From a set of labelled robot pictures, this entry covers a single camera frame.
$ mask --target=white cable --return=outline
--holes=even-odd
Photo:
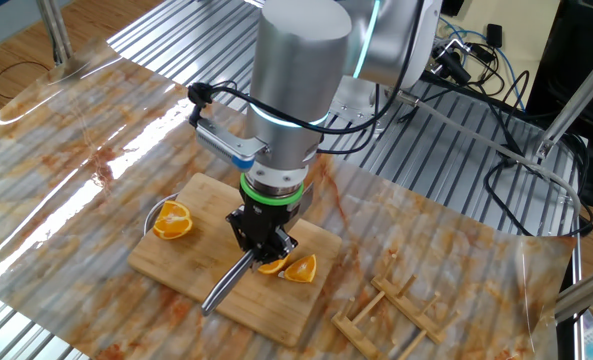
[[[572,198],[572,201],[574,203],[574,219],[580,215],[581,203],[580,203],[580,198],[578,197],[578,194],[576,193],[574,188],[571,185],[569,185],[565,180],[563,180],[560,176],[558,176],[558,175],[554,174],[553,172],[549,171],[548,169],[536,164],[535,162],[527,160],[526,158],[508,150],[507,148],[504,148],[503,146],[485,138],[484,136],[481,136],[478,133],[475,133],[464,126],[461,126],[460,124],[455,123],[447,116],[443,115],[442,113],[440,113],[433,107],[425,104],[424,102],[422,102],[420,100],[416,102],[416,105],[419,108],[428,111],[433,116],[435,116],[438,120],[444,122],[445,124],[458,129],[463,134],[473,137],[474,139],[484,143],[485,145],[491,147],[492,149],[494,149],[504,155],[507,155],[508,157],[518,161],[519,163],[521,163],[525,166],[528,166],[532,170],[540,173],[545,178],[548,178],[548,179],[552,180],[553,182],[557,183],[558,185],[560,185],[561,187],[563,187],[565,189],[565,191],[567,192],[567,195],[569,195]]]

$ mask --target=green ring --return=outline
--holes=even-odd
[[[245,180],[245,174],[240,174],[240,187],[241,189],[243,189],[245,194],[249,195],[249,197],[251,197],[252,199],[258,201],[261,204],[269,206],[285,206],[293,204],[300,200],[300,198],[303,196],[304,189],[303,184],[300,184],[300,188],[298,188],[298,191],[296,191],[293,195],[281,199],[270,198],[257,193],[254,189],[249,187],[247,181]]]

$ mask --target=wooden cutting board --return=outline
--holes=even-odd
[[[166,241],[150,231],[128,261],[139,272],[202,302],[214,284],[243,255],[231,226],[225,221],[242,200],[231,186],[196,174],[176,201],[191,212],[194,226],[189,234]],[[216,311],[274,341],[294,346],[336,261],[341,239],[303,220],[289,233],[299,245],[288,265],[316,254],[314,281],[294,283],[276,275],[250,271]]]

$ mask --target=metal pole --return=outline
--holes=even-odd
[[[552,147],[593,99],[593,70],[538,141],[536,156],[545,159]]]
[[[232,291],[234,286],[247,273],[254,263],[254,252],[249,250],[238,260],[234,266],[227,271],[223,277],[218,280],[212,291],[207,295],[205,301],[201,305],[203,316],[208,316],[216,309],[216,307],[225,299],[225,297]]]
[[[47,35],[52,42],[54,49],[54,62],[56,66],[65,62],[73,55],[72,45],[67,36],[65,22],[60,12],[60,6],[57,0],[36,0],[38,9],[45,23]]]
[[[593,274],[558,294],[556,322],[588,308],[593,304]]]

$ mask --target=wooden floor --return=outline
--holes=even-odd
[[[63,18],[74,50],[92,37],[107,39],[162,0],[75,0],[63,9]],[[49,39],[42,23],[37,23],[0,44],[0,71],[21,61],[36,61],[53,66]],[[0,92],[13,97],[45,70],[25,64],[5,72]],[[9,101],[0,96],[0,108]],[[583,273],[593,272],[593,233],[582,241]]]

